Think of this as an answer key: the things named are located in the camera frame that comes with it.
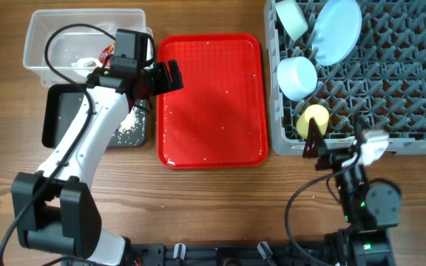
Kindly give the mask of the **yellow cup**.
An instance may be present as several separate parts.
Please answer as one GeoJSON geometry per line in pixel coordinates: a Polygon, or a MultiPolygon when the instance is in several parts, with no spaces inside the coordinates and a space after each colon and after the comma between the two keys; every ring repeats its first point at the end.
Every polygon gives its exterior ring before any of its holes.
{"type": "Polygon", "coordinates": [[[325,135],[328,122],[329,122],[328,110],[319,104],[310,105],[299,117],[296,129],[300,137],[306,139],[308,137],[308,127],[310,119],[314,119],[317,124],[319,131],[322,135],[325,135]]]}

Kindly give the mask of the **white rice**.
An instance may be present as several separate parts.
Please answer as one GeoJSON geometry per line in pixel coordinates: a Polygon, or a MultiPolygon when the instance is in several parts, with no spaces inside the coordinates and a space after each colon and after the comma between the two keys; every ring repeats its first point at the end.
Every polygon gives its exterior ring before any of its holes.
{"type": "Polygon", "coordinates": [[[133,107],[113,135],[115,145],[120,147],[142,146],[145,141],[145,132],[146,113],[138,107],[133,107]]]}

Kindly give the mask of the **light blue plate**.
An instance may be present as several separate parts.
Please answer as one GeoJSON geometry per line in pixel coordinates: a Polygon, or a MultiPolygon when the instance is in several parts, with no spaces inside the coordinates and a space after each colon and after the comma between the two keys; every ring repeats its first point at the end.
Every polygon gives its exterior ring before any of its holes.
{"type": "Polygon", "coordinates": [[[327,1],[313,29],[316,62],[330,66],[344,60],[356,46],[361,28],[362,12],[355,0],[327,1]]]}

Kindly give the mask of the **green bowl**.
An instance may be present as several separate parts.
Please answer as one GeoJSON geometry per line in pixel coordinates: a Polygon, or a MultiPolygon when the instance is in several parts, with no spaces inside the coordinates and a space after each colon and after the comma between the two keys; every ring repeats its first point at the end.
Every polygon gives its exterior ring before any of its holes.
{"type": "Polygon", "coordinates": [[[283,0],[277,2],[275,7],[284,30],[293,41],[297,41],[308,30],[308,23],[300,6],[295,0],[283,0]]]}

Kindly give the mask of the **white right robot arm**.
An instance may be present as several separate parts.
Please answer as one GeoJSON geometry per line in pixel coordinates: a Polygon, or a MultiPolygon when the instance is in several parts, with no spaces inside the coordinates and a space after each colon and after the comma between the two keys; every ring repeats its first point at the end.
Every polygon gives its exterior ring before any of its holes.
{"type": "Polygon", "coordinates": [[[315,119],[308,125],[303,157],[318,159],[316,170],[332,170],[338,195],[349,226],[327,233],[319,259],[329,265],[391,266],[393,255],[388,230],[399,224],[402,192],[385,178],[368,179],[365,167],[378,160],[387,149],[389,135],[371,129],[358,118],[356,133],[347,148],[328,148],[315,119]]]}

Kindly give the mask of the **white tissue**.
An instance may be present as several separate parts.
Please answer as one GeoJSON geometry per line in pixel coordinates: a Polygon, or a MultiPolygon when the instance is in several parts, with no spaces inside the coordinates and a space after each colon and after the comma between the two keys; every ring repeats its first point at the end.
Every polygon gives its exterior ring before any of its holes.
{"type": "Polygon", "coordinates": [[[96,68],[102,65],[97,58],[80,58],[75,63],[71,63],[71,66],[75,67],[75,72],[84,78],[91,73],[91,70],[87,70],[87,68],[96,68]]]}

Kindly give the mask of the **red snack wrapper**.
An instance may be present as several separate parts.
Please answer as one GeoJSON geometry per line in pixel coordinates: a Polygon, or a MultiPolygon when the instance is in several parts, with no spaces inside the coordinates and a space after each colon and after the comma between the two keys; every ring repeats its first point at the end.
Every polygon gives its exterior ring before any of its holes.
{"type": "Polygon", "coordinates": [[[106,47],[98,57],[98,60],[105,67],[109,66],[110,58],[114,55],[115,52],[115,42],[112,42],[108,47],[106,47]]]}

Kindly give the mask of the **light blue bowl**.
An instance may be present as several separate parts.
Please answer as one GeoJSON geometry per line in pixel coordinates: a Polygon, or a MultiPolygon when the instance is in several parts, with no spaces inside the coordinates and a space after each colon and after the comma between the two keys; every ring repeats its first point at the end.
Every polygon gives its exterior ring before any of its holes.
{"type": "Polygon", "coordinates": [[[317,71],[305,57],[281,60],[277,68],[277,81],[283,94],[292,101],[302,100],[317,87],[317,71]]]}

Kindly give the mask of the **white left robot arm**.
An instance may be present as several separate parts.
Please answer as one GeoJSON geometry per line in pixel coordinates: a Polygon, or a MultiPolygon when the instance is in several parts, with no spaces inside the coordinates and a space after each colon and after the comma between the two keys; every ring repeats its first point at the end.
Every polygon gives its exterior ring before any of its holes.
{"type": "Polygon", "coordinates": [[[11,194],[15,218],[7,230],[20,246],[58,255],[60,262],[134,265],[131,242],[103,229],[91,194],[98,164],[138,100],[183,87],[178,63],[159,62],[148,33],[118,30],[115,50],[84,83],[63,85],[82,94],[77,115],[53,153],[32,174],[19,173],[11,194]]]}

